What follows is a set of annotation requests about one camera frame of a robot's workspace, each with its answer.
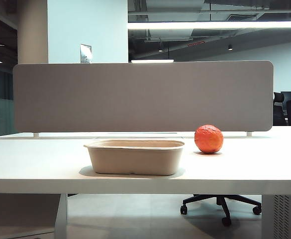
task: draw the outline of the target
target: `paper tray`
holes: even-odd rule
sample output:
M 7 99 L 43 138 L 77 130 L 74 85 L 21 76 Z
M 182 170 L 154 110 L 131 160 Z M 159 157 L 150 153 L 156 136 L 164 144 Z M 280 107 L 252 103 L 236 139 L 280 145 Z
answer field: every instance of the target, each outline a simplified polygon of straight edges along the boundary
M 171 175 L 179 165 L 184 143 L 175 140 L 103 140 L 88 148 L 97 173 Z

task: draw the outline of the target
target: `glass wall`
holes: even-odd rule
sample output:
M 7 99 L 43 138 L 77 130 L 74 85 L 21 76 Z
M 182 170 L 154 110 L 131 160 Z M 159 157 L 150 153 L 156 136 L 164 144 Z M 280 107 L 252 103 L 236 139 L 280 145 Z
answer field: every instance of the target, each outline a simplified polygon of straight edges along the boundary
M 0 21 L 0 135 L 14 128 L 12 69 L 17 64 L 17 31 Z
M 17 32 L 0 23 L 0 135 L 16 133 L 12 69 L 17 64 Z

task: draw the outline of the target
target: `orange ball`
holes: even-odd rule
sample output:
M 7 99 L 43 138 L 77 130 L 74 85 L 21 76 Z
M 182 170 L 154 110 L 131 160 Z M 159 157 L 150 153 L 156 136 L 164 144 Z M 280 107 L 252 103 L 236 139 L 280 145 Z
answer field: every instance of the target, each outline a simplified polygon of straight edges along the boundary
M 218 152 L 224 141 L 221 131 L 209 124 L 197 128 L 194 138 L 195 144 L 204 153 Z

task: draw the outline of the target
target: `light fixture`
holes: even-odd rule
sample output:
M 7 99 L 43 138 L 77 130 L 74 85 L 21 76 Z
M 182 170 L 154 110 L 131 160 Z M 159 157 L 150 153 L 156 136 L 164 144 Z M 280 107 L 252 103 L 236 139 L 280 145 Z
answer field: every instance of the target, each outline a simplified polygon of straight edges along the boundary
M 132 60 L 132 63 L 171 63 L 173 59 L 168 60 Z
M 128 29 L 291 28 L 291 21 L 129 22 Z

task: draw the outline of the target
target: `chair caster wheel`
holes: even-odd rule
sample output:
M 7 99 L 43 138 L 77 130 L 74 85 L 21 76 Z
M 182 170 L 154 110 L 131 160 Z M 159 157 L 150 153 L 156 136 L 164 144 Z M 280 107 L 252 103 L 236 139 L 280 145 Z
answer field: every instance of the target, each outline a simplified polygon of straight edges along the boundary
M 187 206 L 186 205 L 182 205 L 181 206 L 181 214 L 182 215 L 186 215 L 187 214 Z
M 231 225 L 231 219 L 230 218 L 222 218 L 221 222 L 225 227 L 229 227 Z
M 259 215 L 261 213 L 261 207 L 259 206 L 254 207 L 253 212 L 255 215 Z

